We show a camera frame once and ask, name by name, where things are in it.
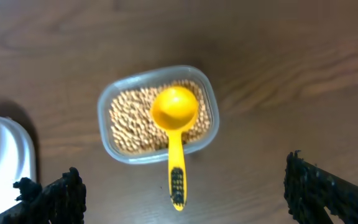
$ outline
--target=yellow scoop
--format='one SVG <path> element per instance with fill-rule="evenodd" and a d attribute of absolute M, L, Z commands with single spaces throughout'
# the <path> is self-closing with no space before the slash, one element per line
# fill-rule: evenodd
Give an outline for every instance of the yellow scoop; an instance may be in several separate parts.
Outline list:
<path fill-rule="evenodd" d="M 169 193 L 173 206 L 182 211 L 187 200 L 187 181 L 181 134 L 196 123 L 198 102 L 190 90 L 173 86 L 156 97 L 150 114 L 155 124 L 169 137 Z"/>

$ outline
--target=clear container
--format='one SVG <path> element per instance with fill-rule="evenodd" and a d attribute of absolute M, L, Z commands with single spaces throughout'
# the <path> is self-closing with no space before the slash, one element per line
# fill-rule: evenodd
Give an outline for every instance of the clear container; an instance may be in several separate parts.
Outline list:
<path fill-rule="evenodd" d="M 156 87 L 163 84 L 169 84 L 174 80 L 182 79 L 194 81 L 200 86 L 205 98 L 207 113 L 211 118 L 211 126 L 204 137 L 196 142 L 191 142 L 183 146 L 185 154 L 204 148 L 214 139 L 219 128 L 219 111 L 208 78 L 202 71 L 195 67 L 186 65 L 172 66 L 135 74 L 131 77 L 118 80 L 108 85 L 106 89 L 103 90 L 98 101 L 98 119 L 101 139 L 104 148 L 110 156 L 127 164 L 148 164 L 166 161 L 168 159 L 168 149 L 159 149 L 155 152 L 147 152 L 139 155 L 122 153 L 114 142 L 111 130 L 113 123 L 110 119 L 109 110 L 111 109 L 112 99 L 117 97 L 122 91 Z"/>

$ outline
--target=wooden table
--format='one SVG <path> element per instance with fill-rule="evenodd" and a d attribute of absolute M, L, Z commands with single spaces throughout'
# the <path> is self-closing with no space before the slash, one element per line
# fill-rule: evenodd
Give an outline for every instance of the wooden table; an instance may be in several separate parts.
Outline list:
<path fill-rule="evenodd" d="M 221 113 L 215 140 L 186 156 L 181 213 L 167 163 L 115 161 L 96 116 L 109 83 L 177 64 L 205 72 Z M 34 124 L 42 184 L 80 171 L 86 223 L 295 223 L 290 151 L 358 185 L 358 1 L 1 1 L 7 102 Z"/>

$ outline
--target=wood grain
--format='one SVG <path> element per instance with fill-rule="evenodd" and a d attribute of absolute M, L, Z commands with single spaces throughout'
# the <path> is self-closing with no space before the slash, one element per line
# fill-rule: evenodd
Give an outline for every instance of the wood grain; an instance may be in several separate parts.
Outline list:
<path fill-rule="evenodd" d="M 109 83 L 177 64 L 207 74 L 221 113 L 186 157 L 182 213 L 166 163 L 115 161 L 96 117 Z M 78 168 L 87 223 L 294 223 L 290 151 L 358 185 L 358 1 L 1 1 L 0 101 L 34 123 L 43 184 Z"/>

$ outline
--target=grain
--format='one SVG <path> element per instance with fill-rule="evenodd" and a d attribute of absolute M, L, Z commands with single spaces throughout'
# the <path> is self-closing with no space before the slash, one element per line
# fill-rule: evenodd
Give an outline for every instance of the grain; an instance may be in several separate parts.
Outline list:
<path fill-rule="evenodd" d="M 194 93 L 199 104 L 195 125 L 182 134 L 184 144 L 200 140 L 211 126 L 202 89 L 191 80 L 174 80 L 171 84 L 121 92 L 111 101 L 109 110 L 114 142 L 125 154 L 143 154 L 168 147 L 168 136 L 156 127 L 150 116 L 155 97 L 164 89 L 180 85 Z"/>

